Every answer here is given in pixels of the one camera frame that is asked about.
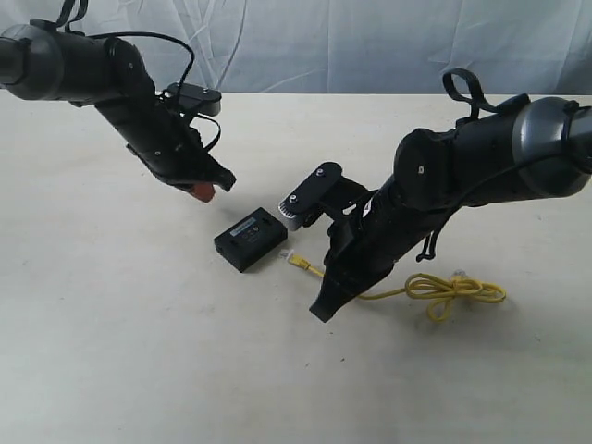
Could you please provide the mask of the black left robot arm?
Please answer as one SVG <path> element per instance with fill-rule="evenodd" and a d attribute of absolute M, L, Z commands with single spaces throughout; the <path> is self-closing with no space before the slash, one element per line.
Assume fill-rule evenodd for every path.
<path fill-rule="evenodd" d="M 189 73 L 157 90 L 132 31 L 87 35 L 74 31 L 85 1 L 66 1 L 54 21 L 32 19 L 1 33 L 1 86 L 26 101 L 92 106 L 125 140 L 128 150 L 161 182 L 208 203 L 230 191 L 234 174 L 211 155 L 192 126 L 214 121 L 222 95 L 189 84 Z"/>

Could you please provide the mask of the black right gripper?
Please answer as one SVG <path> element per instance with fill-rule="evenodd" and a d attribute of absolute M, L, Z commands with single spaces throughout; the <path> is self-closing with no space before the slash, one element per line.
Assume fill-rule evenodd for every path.
<path fill-rule="evenodd" d="M 345 304 L 384 279 L 438 221 L 438 209 L 412 208 L 402 202 L 395 185 L 383 185 L 331 238 L 327 271 L 310 313 L 329 321 Z"/>

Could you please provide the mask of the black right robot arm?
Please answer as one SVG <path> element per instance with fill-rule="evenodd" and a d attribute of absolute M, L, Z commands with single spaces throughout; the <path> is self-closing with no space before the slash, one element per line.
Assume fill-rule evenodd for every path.
<path fill-rule="evenodd" d="M 386 278 L 413 247 L 436 255 L 463 207 L 569 197 L 591 178 L 591 109 L 574 100 L 518 94 L 490 104 L 478 78 L 445 73 L 448 96 L 470 114 L 444 132 L 415 129 L 400 142 L 390 177 L 369 191 L 339 178 L 322 202 L 333 222 L 325 274 L 311 312 L 327 321 Z"/>

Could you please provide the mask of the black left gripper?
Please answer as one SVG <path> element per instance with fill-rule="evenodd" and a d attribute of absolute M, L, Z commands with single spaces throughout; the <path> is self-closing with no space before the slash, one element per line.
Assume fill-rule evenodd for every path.
<path fill-rule="evenodd" d="M 197 114 L 181 114 L 154 87 L 129 89 L 95 105 L 150 172 L 167 185 L 202 203 L 216 195 L 214 185 L 230 191 L 236 177 L 220 165 L 191 127 Z"/>

